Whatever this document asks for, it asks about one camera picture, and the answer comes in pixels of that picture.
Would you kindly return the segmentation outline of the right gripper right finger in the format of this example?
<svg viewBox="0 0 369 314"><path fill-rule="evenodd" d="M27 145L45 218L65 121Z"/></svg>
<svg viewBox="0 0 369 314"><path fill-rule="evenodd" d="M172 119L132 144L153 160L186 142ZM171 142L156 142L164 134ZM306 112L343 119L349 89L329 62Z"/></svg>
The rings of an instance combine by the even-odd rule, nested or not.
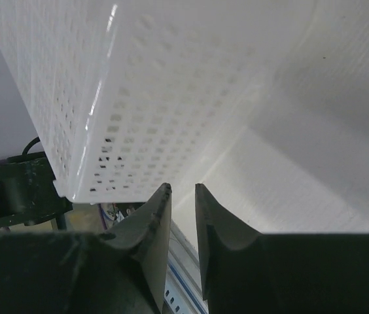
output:
<svg viewBox="0 0 369 314"><path fill-rule="evenodd" d="M369 313L369 234L263 234L195 186L210 313Z"/></svg>

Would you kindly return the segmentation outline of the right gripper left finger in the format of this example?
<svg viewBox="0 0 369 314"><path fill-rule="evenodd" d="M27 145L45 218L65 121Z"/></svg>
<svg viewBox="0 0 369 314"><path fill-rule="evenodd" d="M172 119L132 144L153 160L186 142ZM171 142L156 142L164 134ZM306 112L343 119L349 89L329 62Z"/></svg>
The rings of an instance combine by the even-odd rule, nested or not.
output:
<svg viewBox="0 0 369 314"><path fill-rule="evenodd" d="M100 234L0 232L0 313L161 313L171 197Z"/></svg>

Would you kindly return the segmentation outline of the large white plastic container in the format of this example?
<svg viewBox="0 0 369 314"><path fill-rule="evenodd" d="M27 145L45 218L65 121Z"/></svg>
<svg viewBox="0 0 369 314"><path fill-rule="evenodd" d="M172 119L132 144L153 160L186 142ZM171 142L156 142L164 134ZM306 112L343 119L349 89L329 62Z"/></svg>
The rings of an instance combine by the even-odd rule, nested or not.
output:
<svg viewBox="0 0 369 314"><path fill-rule="evenodd" d="M0 1L0 51L75 203L177 184L314 1Z"/></svg>

